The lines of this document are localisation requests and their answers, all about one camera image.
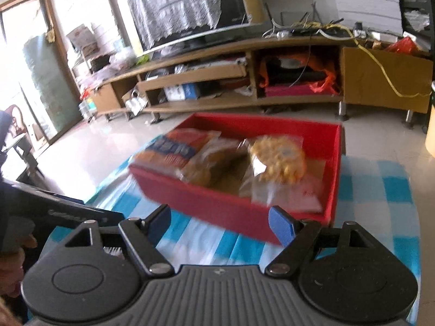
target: tile floor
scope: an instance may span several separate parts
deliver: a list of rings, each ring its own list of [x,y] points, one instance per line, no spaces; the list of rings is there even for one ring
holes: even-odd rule
[[[337,105],[306,105],[297,112],[278,116],[335,122]],[[239,112],[258,113],[257,109]],[[425,148],[421,126],[407,130],[404,111],[349,106],[344,123],[347,155],[398,161],[407,170],[420,215],[422,292],[418,326],[435,324],[435,158]],[[87,199],[98,184],[129,155],[156,135],[176,126],[188,115],[171,115],[158,125],[145,125],[148,115],[126,122],[123,117],[106,123],[99,118],[67,133],[39,158],[40,168],[54,190]]]

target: snack bag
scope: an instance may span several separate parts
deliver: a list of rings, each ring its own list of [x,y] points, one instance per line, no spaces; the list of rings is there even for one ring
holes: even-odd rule
[[[176,128],[157,137],[145,150],[135,154],[132,162],[160,174],[179,177],[180,170],[219,135],[218,131]]]
[[[254,176],[260,181],[294,184],[307,170],[300,138],[262,136],[254,140],[248,151]]]
[[[246,148],[239,140],[214,138],[184,166],[180,179],[207,187],[221,177],[233,160],[243,155],[246,155]]]
[[[240,197],[287,212],[321,212],[321,180],[307,173],[302,139],[285,135],[246,140],[251,165],[239,189]]]

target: blue and white cloth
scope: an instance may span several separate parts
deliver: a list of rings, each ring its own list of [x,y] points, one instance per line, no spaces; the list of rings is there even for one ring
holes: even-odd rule
[[[147,199],[128,173],[128,160],[115,170],[87,202],[90,206],[122,212],[126,217],[147,217],[159,204]],[[199,221],[172,210],[172,223],[157,249],[178,269],[182,264],[258,264],[263,270],[282,246]],[[420,225],[406,172],[395,162],[369,161],[344,156],[335,227],[356,221],[383,243],[417,277],[420,273]],[[62,240],[69,230],[56,228],[44,250]],[[408,317],[415,325],[419,296]]]

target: red box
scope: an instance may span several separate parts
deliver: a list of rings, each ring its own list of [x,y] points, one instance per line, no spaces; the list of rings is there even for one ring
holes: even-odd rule
[[[282,97],[284,95],[317,95],[314,93],[309,84],[298,84],[297,86],[289,87],[287,84],[279,86],[265,87],[266,97]]]
[[[310,218],[324,225],[334,221],[340,176],[342,126],[258,115],[195,113],[177,128],[221,131],[223,137],[243,140],[261,135],[288,134],[303,137],[310,159],[325,160],[321,214],[294,213],[296,219]],[[269,228],[269,207],[246,198],[189,185],[177,179],[130,165],[130,172],[145,196],[200,220],[246,236],[278,243]]]

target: person's hand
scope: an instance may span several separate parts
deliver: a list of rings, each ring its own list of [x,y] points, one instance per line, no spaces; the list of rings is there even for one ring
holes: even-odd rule
[[[36,239],[32,235],[23,241],[23,246],[27,248],[35,248],[36,245]],[[24,278],[24,258],[22,248],[15,254],[0,255],[0,295],[12,298],[20,295],[20,283]]]
[[[0,298],[0,326],[21,326],[21,323],[12,315]]]

